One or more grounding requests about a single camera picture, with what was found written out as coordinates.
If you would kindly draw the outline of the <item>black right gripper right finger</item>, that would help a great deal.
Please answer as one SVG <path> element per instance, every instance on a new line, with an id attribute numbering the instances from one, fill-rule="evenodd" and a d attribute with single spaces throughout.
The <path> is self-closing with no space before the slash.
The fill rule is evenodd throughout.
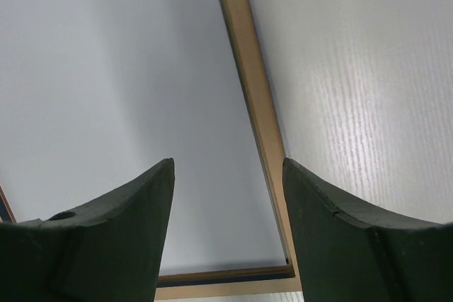
<path id="1" fill-rule="evenodd" d="M 305 301 L 451 301 L 452 225 L 383 209 L 286 158 Z"/>

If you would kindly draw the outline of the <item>blue wooden picture frame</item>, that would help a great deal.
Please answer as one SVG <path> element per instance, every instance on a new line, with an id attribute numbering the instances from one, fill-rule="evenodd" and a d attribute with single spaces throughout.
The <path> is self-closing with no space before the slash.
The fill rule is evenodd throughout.
<path id="1" fill-rule="evenodd" d="M 300 292 L 248 0 L 1 0 L 1 186 L 48 219 L 175 162 L 159 300 Z"/>

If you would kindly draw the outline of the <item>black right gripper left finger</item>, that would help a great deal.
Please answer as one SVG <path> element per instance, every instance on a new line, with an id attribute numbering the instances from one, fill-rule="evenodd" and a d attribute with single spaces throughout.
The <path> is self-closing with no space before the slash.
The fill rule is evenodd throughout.
<path id="1" fill-rule="evenodd" d="M 174 161 L 48 220 L 1 224 L 2 301 L 153 301 Z"/>

